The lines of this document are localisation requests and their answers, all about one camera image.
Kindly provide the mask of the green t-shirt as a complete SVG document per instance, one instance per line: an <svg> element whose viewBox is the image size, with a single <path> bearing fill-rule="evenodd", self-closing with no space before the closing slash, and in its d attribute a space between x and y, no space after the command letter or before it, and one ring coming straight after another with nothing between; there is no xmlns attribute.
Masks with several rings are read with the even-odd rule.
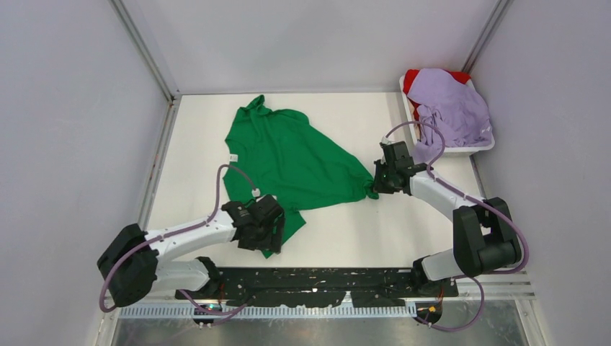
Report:
<svg viewBox="0 0 611 346"><path fill-rule="evenodd" d="M225 138L232 167L223 177L230 200L247 203L255 184L285 211L282 242L306 220L303 210L370 198L374 178L361 161L315 129L298 110L272 110L259 95L240 107Z"/></svg>

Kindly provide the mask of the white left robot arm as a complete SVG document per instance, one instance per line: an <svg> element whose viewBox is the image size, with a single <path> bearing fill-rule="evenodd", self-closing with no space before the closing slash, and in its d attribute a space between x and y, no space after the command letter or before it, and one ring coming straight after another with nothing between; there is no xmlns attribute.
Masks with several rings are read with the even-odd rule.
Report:
<svg viewBox="0 0 611 346"><path fill-rule="evenodd" d="M222 275L208 257L180 258L198 249L232 241L238 248L279 254L285 211L272 195L247 203L230 201L209 215L166 229L124 227L97 260L104 279L99 306L104 312L131 306L157 291L199 293L213 298Z"/></svg>

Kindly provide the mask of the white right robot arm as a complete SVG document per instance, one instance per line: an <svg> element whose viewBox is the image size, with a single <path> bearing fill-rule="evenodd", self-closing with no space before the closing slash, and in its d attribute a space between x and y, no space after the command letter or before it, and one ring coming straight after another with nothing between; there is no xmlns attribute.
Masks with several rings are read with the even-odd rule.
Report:
<svg viewBox="0 0 611 346"><path fill-rule="evenodd" d="M441 280L501 272L528 258L504 200L466 195L436 175L430 165L415 163L404 142L380 147L383 158L374 163L374 191L418 198L452 223L452 247L414 261L411 286L416 293L429 296Z"/></svg>

